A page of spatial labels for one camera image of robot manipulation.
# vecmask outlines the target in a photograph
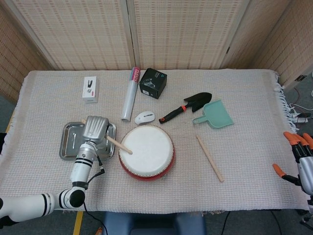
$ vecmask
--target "metal tray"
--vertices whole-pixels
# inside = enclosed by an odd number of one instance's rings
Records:
[[[81,122],[69,122],[64,126],[59,153],[63,160],[74,161],[76,159],[79,147],[83,144],[84,127],[85,125]],[[106,134],[115,139],[116,126],[110,123]],[[97,145],[97,148],[100,159],[105,160],[112,157],[115,144],[104,139],[103,143]]]

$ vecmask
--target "white tube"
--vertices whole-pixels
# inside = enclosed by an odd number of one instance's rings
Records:
[[[134,67],[132,69],[127,93],[125,96],[124,107],[123,107],[122,116],[121,116],[121,119],[123,121],[130,121],[131,120],[131,115],[132,115],[135,95],[136,95],[136,91],[137,91],[137,87],[138,87],[139,77],[140,77],[140,68]]]

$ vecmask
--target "white mouse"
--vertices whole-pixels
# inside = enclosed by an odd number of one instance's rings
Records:
[[[137,125],[140,125],[142,123],[153,121],[154,119],[155,119],[155,114],[154,113],[152,113],[151,111],[145,111],[145,112],[142,112],[141,114],[139,114],[135,118],[135,123]]]

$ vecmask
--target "dustpan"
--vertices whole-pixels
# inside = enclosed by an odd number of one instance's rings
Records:
[[[233,124],[233,120],[226,111],[221,100],[207,103],[203,107],[203,116],[193,119],[194,124],[207,121],[214,129]]]

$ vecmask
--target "wooden stick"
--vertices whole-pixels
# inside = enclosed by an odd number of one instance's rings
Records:
[[[215,174],[217,175],[217,177],[219,178],[220,182],[224,182],[224,178],[223,176],[221,175],[221,173],[219,172],[219,170],[217,169],[209,151],[207,150],[207,148],[204,146],[204,143],[203,141],[200,139],[200,136],[196,136],[198,141],[199,141],[199,144],[201,145],[204,153],[206,154],[206,157],[208,158],[209,162],[211,163],[211,166],[213,168],[213,170],[215,171]]]
[[[86,124],[86,119],[82,119],[81,122],[83,124]],[[125,150],[126,152],[128,152],[129,154],[133,154],[133,152],[131,150],[129,150],[127,147],[125,147],[124,145],[122,145],[121,143],[117,142],[115,139],[111,138],[110,136],[108,136],[107,134],[104,136],[104,138],[106,138],[108,141],[110,141],[111,143],[114,143],[117,147]]]

